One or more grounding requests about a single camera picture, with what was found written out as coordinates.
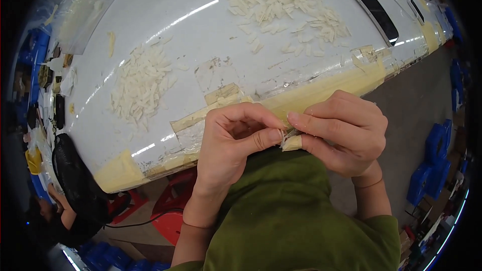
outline floor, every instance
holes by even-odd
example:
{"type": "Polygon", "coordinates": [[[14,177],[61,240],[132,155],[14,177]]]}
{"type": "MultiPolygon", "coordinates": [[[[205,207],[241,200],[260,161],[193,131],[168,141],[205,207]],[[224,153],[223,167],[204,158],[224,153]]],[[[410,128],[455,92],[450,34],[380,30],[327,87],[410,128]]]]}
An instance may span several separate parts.
{"type": "MultiPolygon", "coordinates": [[[[425,139],[433,123],[452,118],[449,76],[452,56],[451,51],[441,47],[364,96],[364,99],[377,103],[389,119],[387,145],[378,161],[383,170],[392,213],[400,226],[412,221],[404,212],[408,204],[405,197],[410,177],[423,160],[425,139]]],[[[333,205],[348,215],[355,215],[356,199],[351,180],[330,173],[330,181],[333,205]]],[[[155,201],[166,185],[167,179],[163,178],[141,186],[139,190],[150,201],[119,225],[148,220],[155,201]]],[[[130,255],[136,258],[159,261],[172,259],[174,247],[152,224],[124,229],[106,228],[96,239],[124,245],[121,248],[125,251],[128,249],[130,255]]]]}

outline black phone screen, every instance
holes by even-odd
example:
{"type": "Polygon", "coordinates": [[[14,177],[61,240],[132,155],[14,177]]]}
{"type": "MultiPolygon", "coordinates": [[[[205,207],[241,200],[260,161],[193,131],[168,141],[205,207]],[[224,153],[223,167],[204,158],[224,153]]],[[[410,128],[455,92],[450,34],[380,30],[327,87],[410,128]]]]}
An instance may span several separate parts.
{"type": "Polygon", "coordinates": [[[417,13],[420,15],[420,18],[422,18],[422,22],[425,22],[425,19],[423,18],[423,15],[418,9],[417,5],[413,2],[413,0],[410,0],[410,2],[412,3],[413,7],[415,7],[415,9],[417,10],[417,13]]]}
{"type": "Polygon", "coordinates": [[[397,28],[393,24],[387,12],[383,9],[382,5],[378,0],[361,0],[370,13],[373,15],[375,20],[378,22],[383,32],[389,39],[391,45],[395,45],[399,35],[397,28]]]}

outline fingernail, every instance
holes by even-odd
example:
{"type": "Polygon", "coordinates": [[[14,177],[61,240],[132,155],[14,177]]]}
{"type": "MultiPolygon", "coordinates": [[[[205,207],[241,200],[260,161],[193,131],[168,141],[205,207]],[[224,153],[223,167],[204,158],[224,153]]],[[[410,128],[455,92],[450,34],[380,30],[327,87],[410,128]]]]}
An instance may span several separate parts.
{"type": "Polygon", "coordinates": [[[296,112],[293,112],[293,111],[289,111],[289,112],[288,112],[288,118],[291,119],[291,120],[296,121],[296,120],[298,120],[298,118],[299,118],[299,114],[296,113],[296,112]]]}
{"type": "Polygon", "coordinates": [[[269,139],[273,142],[280,142],[281,141],[281,131],[278,129],[270,130],[268,133],[269,139]]]}

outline pile of white flakes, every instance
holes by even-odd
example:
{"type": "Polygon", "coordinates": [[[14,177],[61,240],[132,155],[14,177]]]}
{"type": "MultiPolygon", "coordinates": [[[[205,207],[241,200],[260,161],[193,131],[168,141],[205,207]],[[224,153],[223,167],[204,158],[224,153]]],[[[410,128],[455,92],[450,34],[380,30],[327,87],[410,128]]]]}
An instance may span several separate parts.
{"type": "MultiPolygon", "coordinates": [[[[117,70],[110,109],[135,129],[147,132],[148,118],[156,115],[158,106],[168,109],[162,96],[177,81],[175,75],[167,75],[172,70],[171,60],[163,51],[163,45],[171,39],[168,37],[156,44],[140,45],[117,70]]],[[[184,71],[189,69],[181,64],[177,68],[184,71]]]]}
{"type": "MultiPolygon", "coordinates": [[[[263,44],[257,34],[249,28],[251,21],[261,27],[261,33],[279,33],[290,27],[274,22],[275,18],[281,19],[288,16],[294,19],[292,14],[295,9],[299,9],[309,17],[292,27],[291,33],[297,34],[299,44],[291,46],[291,42],[286,42],[281,48],[284,53],[294,52],[295,56],[299,56],[305,50],[307,56],[311,56],[313,53],[316,57],[323,57],[325,42],[338,46],[337,37],[351,35],[340,15],[333,9],[324,6],[322,0],[228,0],[228,2],[228,9],[231,13],[244,17],[243,20],[237,22],[237,25],[249,35],[248,43],[251,44],[251,51],[254,54],[263,48],[263,44]],[[310,41],[314,37],[318,39],[319,50],[311,48],[310,41]]],[[[340,45],[349,46],[347,42],[341,42],[340,45]]]]}

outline red stool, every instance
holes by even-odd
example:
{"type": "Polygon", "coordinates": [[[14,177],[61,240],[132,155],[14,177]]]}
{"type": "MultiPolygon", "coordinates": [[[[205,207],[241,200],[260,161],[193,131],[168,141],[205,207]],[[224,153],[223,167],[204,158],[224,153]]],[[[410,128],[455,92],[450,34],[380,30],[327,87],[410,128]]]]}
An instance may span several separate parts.
{"type": "Polygon", "coordinates": [[[151,220],[156,218],[152,225],[157,229],[163,237],[166,238],[174,246],[177,244],[179,234],[181,233],[182,211],[192,195],[192,189],[196,183],[196,169],[178,173],[169,181],[162,195],[160,195],[154,208],[152,209],[151,220]],[[174,197],[172,188],[179,183],[187,182],[183,192],[174,197]]]}
{"type": "MultiPolygon", "coordinates": [[[[118,224],[125,220],[128,216],[133,214],[137,209],[139,209],[142,205],[148,202],[148,199],[141,198],[139,193],[136,191],[136,189],[128,190],[127,191],[131,196],[131,201],[134,203],[129,203],[127,206],[127,209],[124,210],[121,214],[117,215],[111,222],[111,224],[118,224]]],[[[128,201],[129,196],[128,195],[122,195],[122,196],[117,196],[112,203],[107,202],[107,207],[109,208],[109,213],[112,211],[118,209],[120,206],[124,204],[124,201],[128,201]]]]}

